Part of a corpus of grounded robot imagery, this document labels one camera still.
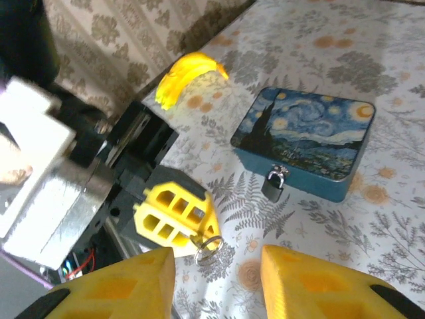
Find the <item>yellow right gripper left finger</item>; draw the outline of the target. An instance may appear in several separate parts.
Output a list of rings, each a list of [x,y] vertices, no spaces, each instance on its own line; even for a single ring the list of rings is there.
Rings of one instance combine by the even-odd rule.
[[[174,287],[173,249],[163,247],[60,284],[18,318],[166,319]]]

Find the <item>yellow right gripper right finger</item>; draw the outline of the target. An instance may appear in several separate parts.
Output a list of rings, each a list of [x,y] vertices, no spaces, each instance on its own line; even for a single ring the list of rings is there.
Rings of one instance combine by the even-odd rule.
[[[260,274],[268,318],[424,317],[387,282],[285,247],[262,247]]]

